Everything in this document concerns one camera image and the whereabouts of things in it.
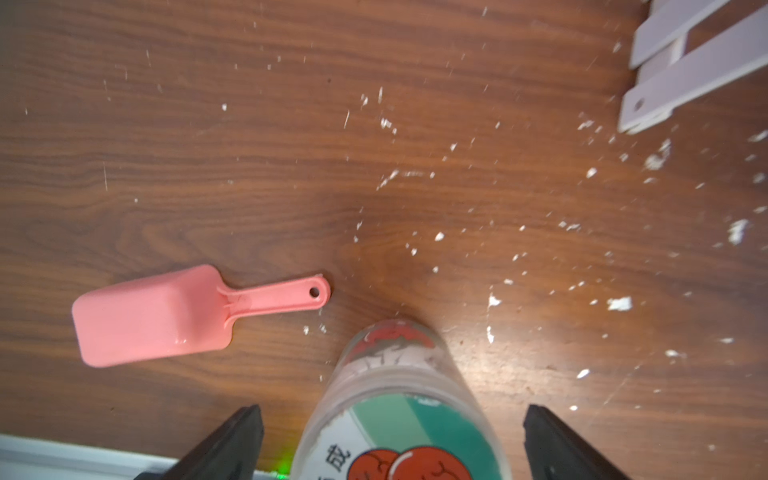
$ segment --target white paint flake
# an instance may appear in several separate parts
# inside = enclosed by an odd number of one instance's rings
[[[398,170],[398,169],[392,170],[392,173],[389,174],[389,177],[387,177],[384,180],[382,180],[382,183],[380,183],[379,186],[376,187],[376,189],[378,190],[378,189],[384,187],[385,185],[387,185],[387,183],[389,183],[390,180],[394,180],[394,178],[397,177],[397,175],[399,173],[400,173],[400,170]]]
[[[623,296],[621,298],[609,298],[607,301],[608,310],[617,310],[619,312],[626,312],[632,310],[632,297]]]
[[[492,306],[499,306],[501,304],[502,301],[493,296],[493,293],[488,296],[488,310],[490,310]]]
[[[755,135],[747,138],[746,141],[749,141],[749,142],[752,142],[752,143],[757,143],[759,141],[765,140],[766,137],[768,137],[768,130],[763,130],[760,133],[755,134]]]
[[[728,229],[728,241],[733,245],[738,245],[744,240],[744,229],[750,222],[746,219],[736,220]]]

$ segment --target white debris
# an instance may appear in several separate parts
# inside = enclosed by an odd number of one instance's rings
[[[645,159],[645,170],[660,170],[664,166],[665,158],[651,154]]]
[[[502,301],[493,296],[493,293],[488,296],[488,309],[490,310],[492,306],[499,306],[502,304]]]
[[[632,297],[624,296],[621,298],[609,298],[607,301],[608,310],[618,310],[619,312],[626,312],[632,310]]]
[[[382,180],[382,183],[380,183],[379,186],[376,187],[376,189],[378,190],[379,188],[382,188],[385,185],[387,185],[387,183],[389,183],[390,180],[393,180],[395,177],[397,177],[399,173],[400,173],[400,170],[398,169],[392,170],[392,173],[389,174],[389,177]]]
[[[728,229],[728,241],[733,245],[738,245],[741,240],[744,240],[744,229],[750,222],[745,219],[736,220],[730,225]]]
[[[768,137],[768,130],[763,130],[760,133],[755,134],[755,135],[747,138],[746,141],[750,141],[752,143],[756,143],[756,142],[765,140],[766,137]]]

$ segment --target white crumb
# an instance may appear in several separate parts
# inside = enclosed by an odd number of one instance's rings
[[[608,310],[617,310],[619,312],[626,312],[632,310],[632,297],[624,296],[621,298],[609,298]]]
[[[752,143],[756,143],[756,142],[765,140],[766,137],[768,137],[768,130],[763,130],[760,133],[755,134],[755,135],[747,138],[746,141],[749,141],[749,142],[752,142]]]
[[[502,301],[493,296],[493,293],[488,296],[488,309],[490,310],[492,306],[499,306],[502,304]]]
[[[733,245],[738,245],[744,240],[744,229],[750,222],[746,219],[736,220],[728,229],[728,241]]]

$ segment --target red fruit illustration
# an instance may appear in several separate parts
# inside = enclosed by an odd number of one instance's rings
[[[436,447],[418,447],[400,455],[387,480],[472,480],[458,458]]]
[[[386,474],[395,458],[394,450],[377,449],[363,453],[349,466],[347,480],[386,480]]]

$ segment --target white wooden slat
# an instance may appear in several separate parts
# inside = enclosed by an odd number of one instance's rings
[[[630,68],[639,67],[726,3],[728,0],[669,0],[651,12],[634,33]]]
[[[633,129],[764,65],[768,65],[768,5],[629,90],[618,130]]]

